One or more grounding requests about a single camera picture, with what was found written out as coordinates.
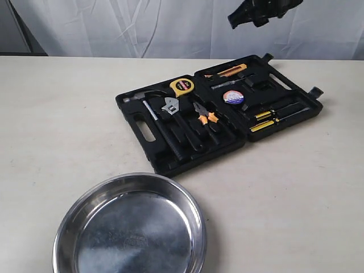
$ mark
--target round metal pan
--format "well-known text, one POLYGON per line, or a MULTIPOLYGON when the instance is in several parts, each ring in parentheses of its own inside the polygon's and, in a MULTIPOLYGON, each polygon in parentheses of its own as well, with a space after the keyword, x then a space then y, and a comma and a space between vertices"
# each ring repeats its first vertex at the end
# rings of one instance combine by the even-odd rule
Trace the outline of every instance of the round metal pan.
POLYGON ((86 192, 65 215, 54 273, 198 273, 206 228, 193 197, 152 173, 130 173, 86 192))

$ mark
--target black plastic tool case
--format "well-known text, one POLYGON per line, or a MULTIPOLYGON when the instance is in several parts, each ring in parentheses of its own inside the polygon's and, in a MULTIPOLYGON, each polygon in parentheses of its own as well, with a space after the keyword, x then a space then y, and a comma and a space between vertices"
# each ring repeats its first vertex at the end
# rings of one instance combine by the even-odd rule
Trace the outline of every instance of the black plastic tool case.
POLYGON ((118 95, 116 102, 142 145, 155 172, 173 177, 203 162, 236 150, 244 146, 246 141, 258 141, 318 115, 322 110, 322 104, 317 101, 317 98, 323 92, 316 87, 309 93, 303 91, 268 64, 272 58, 270 54, 266 54, 263 58, 252 55, 198 71, 194 76, 185 75, 118 95), (240 64, 246 64, 247 68, 230 77, 217 75, 221 71, 240 64), (202 141, 203 149, 201 151, 192 148, 184 130, 176 122, 174 116, 162 110, 166 104, 165 97, 175 98, 175 92, 169 85, 179 78, 190 79, 195 85, 193 91, 178 98, 179 113, 202 141), (234 80, 239 81, 212 89, 212 86, 234 80), (177 159, 143 101, 130 100, 136 94, 149 90, 150 92, 145 95, 147 103, 184 153, 185 160, 177 159), (225 103, 223 95, 230 90, 243 94, 244 99, 241 104, 225 103), (195 111, 193 102, 198 102, 209 112, 214 113, 219 119, 218 123, 210 121, 209 128, 204 127, 198 119, 200 115, 195 111), (267 117, 263 115, 258 120, 258 114, 264 112, 267 117), (145 122, 149 127, 155 138, 154 141, 148 141, 149 139, 144 137, 139 127, 140 122, 145 122), (257 131, 252 129, 265 122, 272 124, 263 126, 257 131), (219 144, 214 142, 208 131, 216 136, 219 144))

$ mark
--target tool kit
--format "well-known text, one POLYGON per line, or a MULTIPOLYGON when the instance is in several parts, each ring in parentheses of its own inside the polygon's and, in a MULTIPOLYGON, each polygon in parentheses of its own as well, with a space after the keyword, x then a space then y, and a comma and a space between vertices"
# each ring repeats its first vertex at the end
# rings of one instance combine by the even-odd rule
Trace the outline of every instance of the tool kit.
POLYGON ((323 92, 305 92, 272 58, 252 55, 118 95, 155 172, 173 177, 317 116, 323 92))

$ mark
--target hammer head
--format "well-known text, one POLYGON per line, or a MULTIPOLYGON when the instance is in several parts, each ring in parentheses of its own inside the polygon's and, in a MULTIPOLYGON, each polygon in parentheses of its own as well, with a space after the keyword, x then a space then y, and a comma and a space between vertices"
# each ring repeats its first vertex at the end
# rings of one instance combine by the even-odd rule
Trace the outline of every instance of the hammer head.
POLYGON ((162 90, 145 90, 145 91, 140 91, 138 93, 135 93, 134 96, 131 98, 124 98, 123 100, 124 100, 124 102, 142 100, 142 99, 146 98, 147 94, 162 95, 162 94, 165 94, 165 92, 162 90))

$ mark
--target black object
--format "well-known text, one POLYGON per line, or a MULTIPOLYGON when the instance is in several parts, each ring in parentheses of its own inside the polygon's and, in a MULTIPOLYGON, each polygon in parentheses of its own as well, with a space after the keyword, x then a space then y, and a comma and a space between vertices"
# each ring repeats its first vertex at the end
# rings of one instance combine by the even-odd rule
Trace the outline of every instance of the black object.
POLYGON ((245 0, 228 19, 233 29, 248 22, 261 27, 269 22, 269 18, 282 18, 288 10, 302 2, 303 0, 245 0))
POLYGON ((322 91, 313 88, 310 93, 305 92, 270 66, 268 62, 271 59, 269 54, 263 58, 252 55, 198 71, 194 76, 180 76, 118 95, 117 104, 155 172, 169 177, 178 175, 243 147, 247 141, 256 142, 318 115, 322 110, 322 104, 316 98, 322 91), (230 77, 205 77, 241 64, 247 65, 241 74, 230 77), (174 94, 169 85, 178 78, 191 80, 195 88, 192 92, 178 97, 178 106, 172 104, 173 107, 178 107, 177 118, 174 118, 175 114, 170 115, 162 108, 166 104, 166 98, 174 94), (211 88, 240 78, 244 80, 215 90, 211 88), (155 112, 157 120, 147 110, 144 100, 138 99, 138 94, 146 90, 156 92, 145 93, 145 99, 155 112), (229 90, 242 93, 244 104, 224 103, 222 95, 229 90), (198 120, 195 102, 201 105, 198 113, 208 118, 207 126, 198 120), (266 116, 263 115, 257 120, 256 116, 264 112, 267 112, 266 116), (155 141, 149 142, 144 138, 137 126, 138 121, 147 124, 155 141), (192 147, 189 139, 191 132, 194 135, 192 142, 202 143, 203 149, 192 147))

